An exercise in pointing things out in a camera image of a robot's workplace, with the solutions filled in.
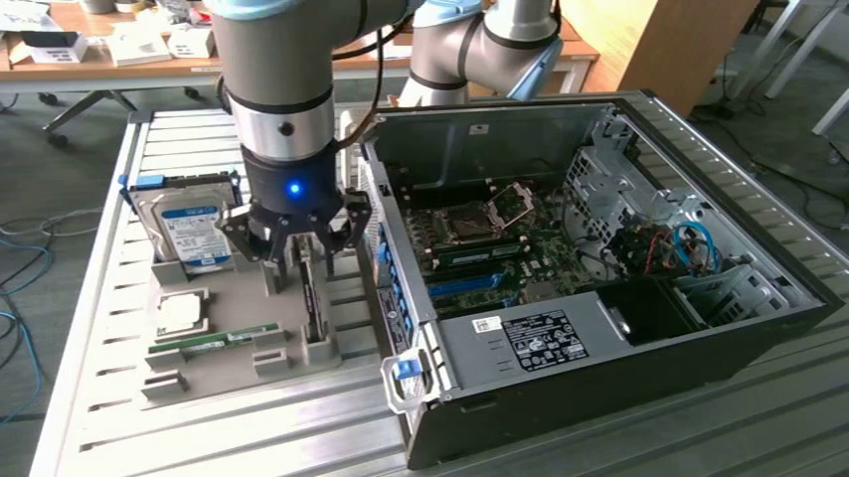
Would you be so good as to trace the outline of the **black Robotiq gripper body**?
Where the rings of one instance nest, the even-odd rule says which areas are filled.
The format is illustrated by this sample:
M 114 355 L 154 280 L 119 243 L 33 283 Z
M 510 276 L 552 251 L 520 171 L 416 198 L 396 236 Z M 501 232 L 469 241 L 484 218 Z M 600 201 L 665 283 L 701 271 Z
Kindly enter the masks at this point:
M 271 160 L 241 147 L 253 201 L 269 213 L 332 220 L 342 198 L 336 179 L 336 149 L 328 146 L 298 160 Z

